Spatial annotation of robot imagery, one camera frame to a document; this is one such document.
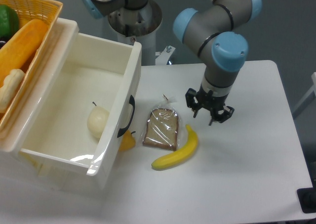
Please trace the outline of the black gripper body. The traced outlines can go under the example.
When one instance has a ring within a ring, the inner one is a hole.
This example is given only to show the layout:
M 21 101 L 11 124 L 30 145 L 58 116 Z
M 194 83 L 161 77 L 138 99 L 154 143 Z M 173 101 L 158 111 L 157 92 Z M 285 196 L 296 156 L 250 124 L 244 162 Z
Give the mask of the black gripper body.
M 210 111 L 211 115 L 219 115 L 219 111 L 223 110 L 226 101 L 226 96 L 214 96 L 213 91 L 205 92 L 202 87 L 197 92 L 196 98 L 200 106 Z

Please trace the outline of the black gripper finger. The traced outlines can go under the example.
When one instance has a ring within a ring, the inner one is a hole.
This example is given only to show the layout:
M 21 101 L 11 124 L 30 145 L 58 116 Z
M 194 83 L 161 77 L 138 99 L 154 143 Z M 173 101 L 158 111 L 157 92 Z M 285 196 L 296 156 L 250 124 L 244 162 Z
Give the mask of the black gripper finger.
M 231 106 L 223 106 L 222 110 L 217 110 L 214 108 L 211 108 L 210 115 L 211 119 L 209 122 L 209 126 L 211 126 L 213 123 L 223 123 L 230 119 L 234 113 L 235 109 Z
M 200 110 L 200 103 L 196 100 L 197 92 L 189 88 L 185 94 L 186 104 L 188 108 L 191 108 L 193 111 L 193 117 L 195 118 Z

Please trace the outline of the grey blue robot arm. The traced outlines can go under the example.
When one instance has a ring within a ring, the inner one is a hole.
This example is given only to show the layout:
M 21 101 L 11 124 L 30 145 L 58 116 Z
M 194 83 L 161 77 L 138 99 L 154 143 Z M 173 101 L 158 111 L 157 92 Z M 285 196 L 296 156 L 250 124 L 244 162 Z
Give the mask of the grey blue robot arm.
M 262 0 L 211 0 L 205 12 L 187 8 L 173 23 L 173 33 L 206 66 L 200 89 L 186 92 L 186 103 L 197 114 L 210 112 L 211 122 L 223 123 L 234 109 L 225 104 L 232 85 L 248 55 L 246 39 L 234 29 L 259 15 Z M 162 11 L 153 0 L 82 0 L 90 14 L 107 17 L 122 43 L 143 45 L 147 63 L 154 62 L 156 30 Z

